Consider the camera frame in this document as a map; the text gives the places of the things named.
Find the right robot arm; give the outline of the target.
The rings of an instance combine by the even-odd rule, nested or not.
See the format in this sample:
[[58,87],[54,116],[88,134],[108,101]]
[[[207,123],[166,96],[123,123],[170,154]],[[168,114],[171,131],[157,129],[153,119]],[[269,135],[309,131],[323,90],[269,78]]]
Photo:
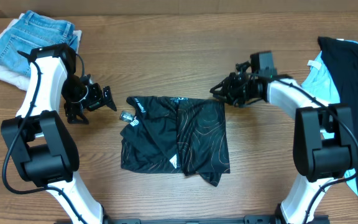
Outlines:
[[291,76],[278,74],[270,51],[236,64],[235,72],[210,92],[238,108],[263,100],[295,121],[293,161],[298,175],[290,193],[273,215],[248,215],[245,223],[329,223],[327,216],[314,216],[317,206],[331,186],[347,182],[347,170],[358,168],[350,107],[320,100]]

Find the black printed cycling jersey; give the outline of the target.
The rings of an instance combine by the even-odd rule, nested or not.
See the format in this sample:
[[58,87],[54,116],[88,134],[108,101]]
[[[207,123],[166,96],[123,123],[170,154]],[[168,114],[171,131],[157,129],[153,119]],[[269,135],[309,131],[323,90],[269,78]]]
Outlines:
[[213,186],[231,171],[224,103],[130,96],[122,112],[121,168],[144,174],[198,174]]

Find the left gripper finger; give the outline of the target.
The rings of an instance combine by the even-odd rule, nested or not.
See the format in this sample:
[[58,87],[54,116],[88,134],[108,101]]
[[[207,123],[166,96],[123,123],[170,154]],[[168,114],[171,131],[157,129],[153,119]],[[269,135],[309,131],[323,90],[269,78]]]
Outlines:
[[65,115],[68,123],[70,124],[89,124],[89,121],[83,114],[83,110],[81,108],[66,108]]
[[103,102],[107,107],[111,108],[113,111],[117,111],[115,102],[112,98],[110,86],[106,86],[103,88]]

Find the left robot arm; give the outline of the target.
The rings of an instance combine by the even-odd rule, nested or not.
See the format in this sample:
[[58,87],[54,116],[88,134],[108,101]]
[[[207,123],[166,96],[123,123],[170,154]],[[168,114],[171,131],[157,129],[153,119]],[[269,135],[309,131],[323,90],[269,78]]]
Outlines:
[[68,123],[88,124],[86,110],[116,109],[110,87],[101,88],[90,75],[76,76],[79,55],[68,44],[19,55],[29,63],[31,77],[16,116],[1,124],[8,148],[2,165],[5,188],[17,195],[50,193],[72,223],[112,223],[80,177],[77,146],[58,112],[65,100]]

